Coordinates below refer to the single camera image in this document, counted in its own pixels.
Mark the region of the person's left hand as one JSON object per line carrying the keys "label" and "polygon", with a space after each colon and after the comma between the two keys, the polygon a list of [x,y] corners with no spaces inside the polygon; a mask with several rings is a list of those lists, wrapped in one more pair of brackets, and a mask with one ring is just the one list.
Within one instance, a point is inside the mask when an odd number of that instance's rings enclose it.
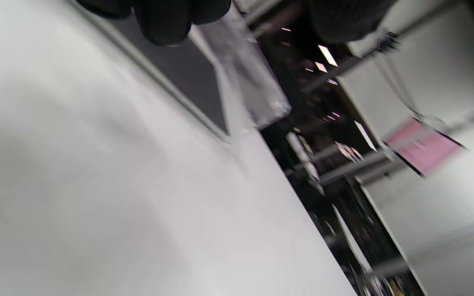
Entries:
{"label": "person's left hand", "polygon": [[[340,44],[363,39],[377,30],[393,0],[309,0],[312,26],[325,42]],[[191,26],[221,19],[230,0],[79,0],[78,4],[106,19],[134,15],[152,44],[171,46],[186,39]]]}

